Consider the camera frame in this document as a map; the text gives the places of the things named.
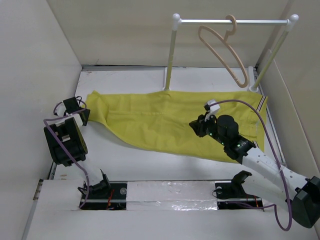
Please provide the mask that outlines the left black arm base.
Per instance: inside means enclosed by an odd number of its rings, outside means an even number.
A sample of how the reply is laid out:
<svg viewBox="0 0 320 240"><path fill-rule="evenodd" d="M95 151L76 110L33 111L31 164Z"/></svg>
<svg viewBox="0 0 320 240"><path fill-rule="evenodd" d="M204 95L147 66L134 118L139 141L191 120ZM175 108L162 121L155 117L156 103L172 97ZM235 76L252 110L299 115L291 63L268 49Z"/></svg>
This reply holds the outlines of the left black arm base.
<svg viewBox="0 0 320 240"><path fill-rule="evenodd" d="M101 171L102 179L89 186L89 195L86 199L87 184L78 187L81 193L79 203L81 210L90 211L123 211L127 209L127 186L125 181L109 181L107 175Z"/></svg>

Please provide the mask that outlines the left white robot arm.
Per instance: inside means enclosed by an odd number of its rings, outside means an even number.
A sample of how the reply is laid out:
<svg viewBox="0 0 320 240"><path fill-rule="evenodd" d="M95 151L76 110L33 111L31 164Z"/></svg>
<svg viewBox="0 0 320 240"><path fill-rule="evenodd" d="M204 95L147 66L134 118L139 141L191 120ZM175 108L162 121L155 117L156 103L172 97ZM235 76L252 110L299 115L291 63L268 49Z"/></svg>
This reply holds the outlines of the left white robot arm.
<svg viewBox="0 0 320 240"><path fill-rule="evenodd" d="M90 110L82 97L71 97L59 102L54 107L53 115L55 118L43 120L43 130L53 162L77 171L85 181L79 188L85 198L107 198L112 192L107 175L86 159L88 148L81 127L87 125Z"/></svg>

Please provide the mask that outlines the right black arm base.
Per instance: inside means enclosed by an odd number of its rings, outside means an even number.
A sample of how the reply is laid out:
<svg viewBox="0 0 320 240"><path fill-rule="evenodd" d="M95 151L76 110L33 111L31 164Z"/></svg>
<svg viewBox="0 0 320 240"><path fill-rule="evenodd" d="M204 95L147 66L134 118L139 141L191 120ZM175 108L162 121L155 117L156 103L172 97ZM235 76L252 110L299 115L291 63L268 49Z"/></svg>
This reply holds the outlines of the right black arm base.
<svg viewBox="0 0 320 240"><path fill-rule="evenodd" d="M217 199L218 210L241 210L262 208L263 201L260 197L247 194L242 184L252 174L242 170L232 179L217 180L212 196Z"/></svg>

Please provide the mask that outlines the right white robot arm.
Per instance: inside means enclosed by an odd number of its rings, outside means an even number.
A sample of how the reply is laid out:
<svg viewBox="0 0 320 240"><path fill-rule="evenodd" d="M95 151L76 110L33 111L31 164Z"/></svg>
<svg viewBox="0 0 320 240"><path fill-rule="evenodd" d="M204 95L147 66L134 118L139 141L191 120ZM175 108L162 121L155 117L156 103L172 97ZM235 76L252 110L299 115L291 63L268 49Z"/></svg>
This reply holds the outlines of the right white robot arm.
<svg viewBox="0 0 320 240"><path fill-rule="evenodd" d="M223 145L226 155L239 164L257 172L276 188L268 188L264 195L282 207L291 206L292 218L310 229L320 218L320 179L295 173L260 150L239 134L239 126L230 115L207 118L200 115L189 123L198 137L210 136Z"/></svg>

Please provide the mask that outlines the yellow-green trousers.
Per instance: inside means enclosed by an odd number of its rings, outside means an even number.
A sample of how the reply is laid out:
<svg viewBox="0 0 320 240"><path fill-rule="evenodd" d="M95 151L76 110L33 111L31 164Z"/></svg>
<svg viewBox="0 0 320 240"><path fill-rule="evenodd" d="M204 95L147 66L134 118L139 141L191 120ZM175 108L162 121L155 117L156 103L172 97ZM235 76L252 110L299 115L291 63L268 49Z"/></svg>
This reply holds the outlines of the yellow-green trousers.
<svg viewBox="0 0 320 240"><path fill-rule="evenodd" d="M89 120L104 125L123 142L148 151L231 162L223 146L212 138L198 137L190 122L205 112L210 100L220 103L218 115L230 115L239 132L261 149L268 97L250 91L158 91L146 94L101 94L86 97Z"/></svg>

